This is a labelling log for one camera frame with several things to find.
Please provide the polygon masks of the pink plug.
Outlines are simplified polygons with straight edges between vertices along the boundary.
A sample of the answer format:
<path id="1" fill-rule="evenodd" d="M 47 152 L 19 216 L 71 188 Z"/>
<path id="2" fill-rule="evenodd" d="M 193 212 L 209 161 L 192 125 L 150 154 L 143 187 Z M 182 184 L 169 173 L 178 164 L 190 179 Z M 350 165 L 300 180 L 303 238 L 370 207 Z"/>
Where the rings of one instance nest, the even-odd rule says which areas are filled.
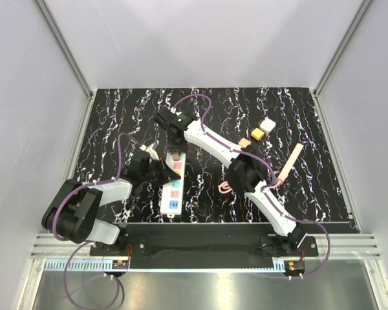
<path id="1" fill-rule="evenodd" d="M 173 153 L 172 154 L 173 161 L 180 161 L 180 154 L 179 153 Z"/>

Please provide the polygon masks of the white power strip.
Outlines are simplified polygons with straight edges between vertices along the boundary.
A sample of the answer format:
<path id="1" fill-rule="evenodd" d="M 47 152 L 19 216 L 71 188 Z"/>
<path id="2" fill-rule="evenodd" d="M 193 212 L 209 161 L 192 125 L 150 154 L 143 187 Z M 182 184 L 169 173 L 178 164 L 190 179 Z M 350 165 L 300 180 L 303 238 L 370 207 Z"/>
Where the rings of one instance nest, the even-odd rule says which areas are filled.
<path id="1" fill-rule="evenodd" d="M 182 214 L 186 153 L 180 153 L 178 160 L 176 160 L 173 155 L 167 154 L 166 164 L 173 172 L 176 172 L 180 178 L 178 180 L 169 181 L 162 186 L 160 213 L 168 218 L 174 218 Z"/>

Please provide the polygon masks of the orange plug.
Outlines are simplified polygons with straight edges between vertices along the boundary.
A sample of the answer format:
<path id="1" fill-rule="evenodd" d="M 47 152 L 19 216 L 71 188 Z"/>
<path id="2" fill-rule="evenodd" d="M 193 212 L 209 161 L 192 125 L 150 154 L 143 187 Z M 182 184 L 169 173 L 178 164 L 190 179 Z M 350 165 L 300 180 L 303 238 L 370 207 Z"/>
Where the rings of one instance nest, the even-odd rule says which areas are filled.
<path id="1" fill-rule="evenodd" d="M 241 140 L 239 141 L 239 145 L 241 146 L 241 148 L 246 148 L 250 144 L 251 144 L 251 141 L 246 138 L 241 138 Z"/>

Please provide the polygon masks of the yellow plug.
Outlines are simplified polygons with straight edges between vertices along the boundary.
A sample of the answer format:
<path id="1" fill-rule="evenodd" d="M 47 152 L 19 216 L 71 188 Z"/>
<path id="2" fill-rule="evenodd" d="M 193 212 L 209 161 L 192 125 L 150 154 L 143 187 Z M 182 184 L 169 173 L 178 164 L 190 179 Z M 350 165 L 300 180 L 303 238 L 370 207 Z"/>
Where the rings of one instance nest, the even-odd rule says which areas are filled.
<path id="1" fill-rule="evenodd" d="M 261 141 L 264 138 L 264 136 L 265 136 L 265 133 L 260 128 L 256 128 L 251 132 L 251 137 L 256 141 Z"/>

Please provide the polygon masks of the white square plug adapter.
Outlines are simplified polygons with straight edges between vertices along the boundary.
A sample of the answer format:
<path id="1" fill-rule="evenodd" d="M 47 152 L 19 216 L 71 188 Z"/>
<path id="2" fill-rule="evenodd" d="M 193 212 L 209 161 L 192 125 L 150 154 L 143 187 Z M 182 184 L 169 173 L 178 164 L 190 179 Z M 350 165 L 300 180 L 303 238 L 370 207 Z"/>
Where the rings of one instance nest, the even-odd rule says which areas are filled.
<path id="1" fill-rule="evenodd" d="M 275 129 L 276 122 L 271 120 L 270 118 L 264 119 L 260 124 L 259 128 L 266 134 L 271 133 Z"/>

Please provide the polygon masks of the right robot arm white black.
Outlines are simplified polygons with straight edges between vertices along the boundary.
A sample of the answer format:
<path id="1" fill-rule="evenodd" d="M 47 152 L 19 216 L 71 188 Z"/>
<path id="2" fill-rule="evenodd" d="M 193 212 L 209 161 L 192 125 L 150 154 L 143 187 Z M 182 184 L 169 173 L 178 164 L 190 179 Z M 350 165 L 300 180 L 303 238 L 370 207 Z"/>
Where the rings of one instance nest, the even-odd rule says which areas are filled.
<path id="1" fill-rule="evenodd" d="M 216 157 L 226 168 L 226 181 L 232 190 L 245 195 L 264 214 L 281 239 L 282 251 L 295 256 L 304 248 L 307 232 L 292 217 L 268 188 L 264 163 L 253 146 L 242 148 L 206 126 L 199 119 L 182 115 L 155 116 L 156 123 L 167 132 L 169 146 L 191 143 Z"/>

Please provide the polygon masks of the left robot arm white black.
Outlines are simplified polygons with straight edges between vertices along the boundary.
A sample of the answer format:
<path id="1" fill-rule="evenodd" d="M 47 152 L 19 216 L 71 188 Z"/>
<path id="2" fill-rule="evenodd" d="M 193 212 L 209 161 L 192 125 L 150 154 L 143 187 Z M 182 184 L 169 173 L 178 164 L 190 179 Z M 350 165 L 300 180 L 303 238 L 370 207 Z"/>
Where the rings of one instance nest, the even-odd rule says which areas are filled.
<path id="1" fill-rule="evenodd" d="M 173 163 L 184 161 L 184 157 L 176 155 L 159 156 L 141 147 L 131 158 L 130 165 L 110 180 L 64 181 L 41 219 L 42 228 L 60 241 L 94 242 L 114 256 L 121 255 L 131 248 L 125 229 L 97 219 L 99 208 L 110 203 L 140 200 L 148 186 L 162 188 L 173 181 L 182 183 L 183 177 Z"/>

